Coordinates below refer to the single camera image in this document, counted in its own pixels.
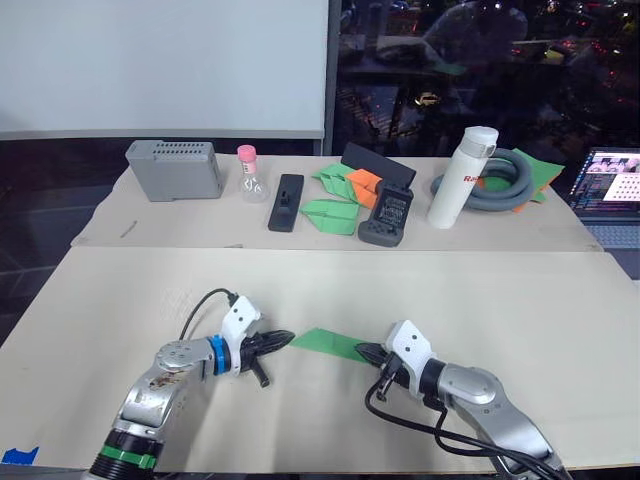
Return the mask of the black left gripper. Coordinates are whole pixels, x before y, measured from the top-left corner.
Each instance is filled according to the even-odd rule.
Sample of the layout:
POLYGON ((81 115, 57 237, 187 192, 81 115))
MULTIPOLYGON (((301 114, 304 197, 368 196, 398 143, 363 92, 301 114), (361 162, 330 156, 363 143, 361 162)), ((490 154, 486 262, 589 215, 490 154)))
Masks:
POLYGON ((245 337, 240 343, 240 363, 237 373, 252 372, 259 386, 266 388, 270 385, 270 379, 259 363, 259 358, 265 355, 266 351, 281 350, 294 338, 295 334, 288 330, 255 333, 245 337))

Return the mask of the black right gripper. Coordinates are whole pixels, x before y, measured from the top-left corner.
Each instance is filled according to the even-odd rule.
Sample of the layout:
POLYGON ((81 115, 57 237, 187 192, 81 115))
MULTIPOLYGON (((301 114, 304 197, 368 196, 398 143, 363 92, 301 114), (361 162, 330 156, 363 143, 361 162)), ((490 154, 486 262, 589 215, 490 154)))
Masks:
POLYGON ((408 389, 408 372, 400 356, 387 351, 381 344, 363 342, 355 346, 360 357, 370 365, 380 365, 380 379, 376 390, 379 401, 387 400, 387 393, 393 384, 408 389))

